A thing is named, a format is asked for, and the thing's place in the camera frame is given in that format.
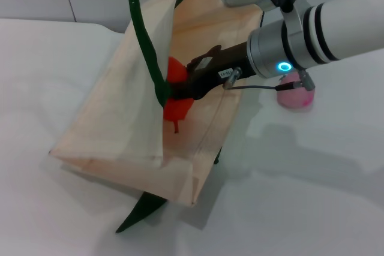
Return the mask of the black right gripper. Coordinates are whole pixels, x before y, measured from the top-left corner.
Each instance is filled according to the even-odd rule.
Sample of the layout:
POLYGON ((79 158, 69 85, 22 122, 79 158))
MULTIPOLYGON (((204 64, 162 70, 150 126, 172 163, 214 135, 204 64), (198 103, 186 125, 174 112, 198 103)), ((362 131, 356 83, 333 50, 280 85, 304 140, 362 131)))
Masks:
POLYGON ((247 56, 247 43, 222 49, 214 46, 208 52, 191 60, 187 65, 188 79, 169 83, 174 100, 204 97, 211 89, 223 85, 235 68, 240 68, 240 79, 255 75, 247 56))

